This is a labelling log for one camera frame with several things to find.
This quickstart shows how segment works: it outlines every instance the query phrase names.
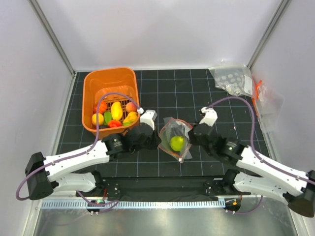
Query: black grid mat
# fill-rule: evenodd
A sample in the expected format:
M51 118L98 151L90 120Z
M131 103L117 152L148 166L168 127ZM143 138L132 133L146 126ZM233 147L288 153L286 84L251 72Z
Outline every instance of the black grid mat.
M215 87L209 70L150 70L136 71L141 107L157 112L157 127L163 127L163 118L174 117L193 123L200 120L199 109L223 97L227 92ZM65 153L93 143L95 137L81 123L83 80L88 72L77 74L71 96L58 153ZM223 136L232 136L249 144L251 117L248 107L241 101L230 100L216 106L218 114L216 130ZM259 128L255 124L255 147L268 156L268 150ZM192 147L191 160L178 163L161 150L141 150L129 157L90 166L77 171L98 170L103 177L159 177L159 176L217 176L230 168L205 153L202 148Z

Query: white cable clip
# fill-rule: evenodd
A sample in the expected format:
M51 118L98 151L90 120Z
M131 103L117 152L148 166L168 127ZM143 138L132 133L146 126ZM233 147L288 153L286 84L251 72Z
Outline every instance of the white cable clip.
M137 109L137 113L139 113L139 114L143 114L143 113L144 113L143 108L142 108L142 107L140 107L139 109Z

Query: white wall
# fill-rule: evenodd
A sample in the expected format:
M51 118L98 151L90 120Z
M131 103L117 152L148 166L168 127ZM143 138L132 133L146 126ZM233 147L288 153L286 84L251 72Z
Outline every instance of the white wall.
M247 64L280 0L38 0L75 70Z
M30 201L15 190L31 154L51 152L70 73L28 1L1 1L0 35L0 235L17 236Z
M303 171L315 170L314 9L313 0L293 0L252 70L285 97L271 136L278 159Z

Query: toy fruit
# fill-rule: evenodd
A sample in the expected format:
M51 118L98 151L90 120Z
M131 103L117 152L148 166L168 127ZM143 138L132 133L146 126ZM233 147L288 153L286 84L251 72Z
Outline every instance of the toy fruit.
M184 138L182 136L174 136L171 138L170 144L174 151L180 151L184 146Z
M111 120L110 122L108 122L108 126L113 128L113 127L122 126L122 124L118 120Z
M92 124L96 125L96 114L92 116ZM98 125L104 124L104 116L102 114L98 114Z
M96 104L93 106L93 113L96 113L97 105L98 105L98 103L96 103ZM104 112L106 111L106 109L107 109L107 104L106 104L106 102L101 101L101 102L100 102L100 105L99 105L99 110L98 110L98 112L101 113L101 114L104 114Z
M114 102L110 108L110 112L114 120L120 120L123 117L123 109L120 102Z
M124 119L123 123L126 123L126 122L133 123L136 121L137 118L138 118L137 112L130 112L128 116Z
M127 126L127 125L130 125L131 122L126 122L126 123L123 123L123 126Z
M108 122L110 122L112 120L112 114L110 113L110 111L106 111L104 113L104 124L108 124Z
M126 105L126 111L129 112L136 112L137 111L137 107L133 102L128 102Z

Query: green apple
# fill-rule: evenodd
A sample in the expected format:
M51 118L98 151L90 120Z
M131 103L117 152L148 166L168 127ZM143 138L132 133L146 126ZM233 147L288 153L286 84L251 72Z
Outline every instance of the green apple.
M174 151L180 151L184 146L184 138L182 136L174 136L171 138L170 144Z

